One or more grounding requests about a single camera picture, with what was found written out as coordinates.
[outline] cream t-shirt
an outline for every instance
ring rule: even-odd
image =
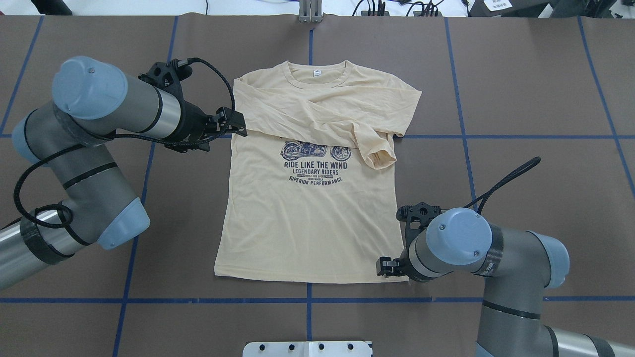
[[[421,92],[345,61],[284,62],[234,81],[247,137],[232,136],[229,200],[215,274],[371,283],[403,249],[395,219],[394,134]]]

